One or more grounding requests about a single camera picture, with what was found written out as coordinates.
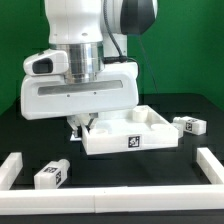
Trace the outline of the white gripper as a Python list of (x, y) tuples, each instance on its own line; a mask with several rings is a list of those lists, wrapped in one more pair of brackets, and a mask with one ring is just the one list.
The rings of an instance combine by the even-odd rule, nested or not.
[(21, 113), (28, 119), (67, 117), (71, 140), (81, 140), (81, 124), (76, 116), (89, 114), (88, 128), (99, 112), (133, 108), (138, 104), (135, 62), (109, 64), (93, 82), (66, 84), (62, 75), (26, 75), (21, 89)]

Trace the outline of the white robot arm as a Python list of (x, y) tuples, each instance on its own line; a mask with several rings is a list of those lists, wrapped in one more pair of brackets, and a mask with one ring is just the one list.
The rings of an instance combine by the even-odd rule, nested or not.
[(130, 109), (138, 104), (138, 65), (128, 35), (144, 33), (157, 0), (44, 0), (49, 48), (28, 57), (21, 113), (28, 119)]

